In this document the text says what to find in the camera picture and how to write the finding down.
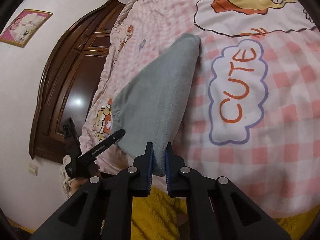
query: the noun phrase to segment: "pink and white gingham fabric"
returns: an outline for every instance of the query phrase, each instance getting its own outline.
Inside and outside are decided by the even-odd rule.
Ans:
[[[175,154],[203,176],[228,177],[274,218],[319,204],[320,34],[296,0],[265,1],[267,9],[252,0],[249,9],[237,0],[130,0],[110,35],[82,151],[108,136],[121,89],[193,33],[201,55]],[[116,174],[133,158],[111,147],[97,161]]]

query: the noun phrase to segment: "hand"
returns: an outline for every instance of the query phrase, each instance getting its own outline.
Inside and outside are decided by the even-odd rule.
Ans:
[[[97,172],[94,176],[98,176],[101,178],[101,172],[99,171],[100,166],[96,164]],[[71,182],[71,195],[73,195],[84,183],[88,181],[87,178],[77,177]]]

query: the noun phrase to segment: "picture frame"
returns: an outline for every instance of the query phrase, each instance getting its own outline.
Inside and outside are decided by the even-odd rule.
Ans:
[[[24,9],[1,34],[0,41],[24,48],[53,13]]]

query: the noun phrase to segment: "folded gray fabric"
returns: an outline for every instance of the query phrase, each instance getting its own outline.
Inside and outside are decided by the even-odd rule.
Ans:
[[[112,133],[124,129],[117,145],[136,157],[153,143],[153,174],[165,175],[164,152],[178,132],[199,56],[200,38],[184,33],[117,95]]]

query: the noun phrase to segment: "light switch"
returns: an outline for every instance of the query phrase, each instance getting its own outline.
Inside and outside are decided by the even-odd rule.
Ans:
[[[38,166],[29,163],[29,173],[37,176],[38,175]]]

